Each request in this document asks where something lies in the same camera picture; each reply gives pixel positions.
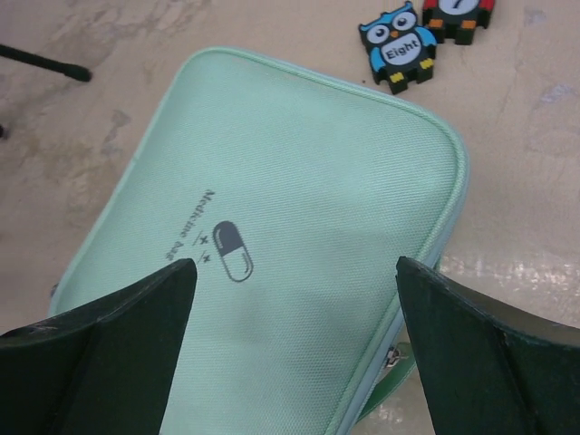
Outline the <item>mint green medicine case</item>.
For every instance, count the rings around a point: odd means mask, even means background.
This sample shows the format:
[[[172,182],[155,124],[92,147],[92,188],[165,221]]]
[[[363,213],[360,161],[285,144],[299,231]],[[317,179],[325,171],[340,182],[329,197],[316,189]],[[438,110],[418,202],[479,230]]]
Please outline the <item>mint green medicine case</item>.
[[[434,266],[467,192],[448,123],[246,50],[194,54],[51,302],[180,258],[198,285],[165,434],[347,434],[403,325],[395,266]]]

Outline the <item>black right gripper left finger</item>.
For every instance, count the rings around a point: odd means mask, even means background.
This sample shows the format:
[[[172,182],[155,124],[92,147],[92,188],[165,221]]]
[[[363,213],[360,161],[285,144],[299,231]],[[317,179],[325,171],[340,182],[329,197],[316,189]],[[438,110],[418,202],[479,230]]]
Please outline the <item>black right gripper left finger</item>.
[[[2,334],[2,433],[159,433],[197,280],[180,259]]]

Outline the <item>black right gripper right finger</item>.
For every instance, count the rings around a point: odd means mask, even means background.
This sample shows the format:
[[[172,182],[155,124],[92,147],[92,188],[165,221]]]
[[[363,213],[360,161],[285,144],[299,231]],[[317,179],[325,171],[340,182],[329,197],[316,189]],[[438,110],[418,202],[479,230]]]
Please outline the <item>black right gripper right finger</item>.
[[[397,287],[438,434],[576,434],[579,331],[399,258]]]

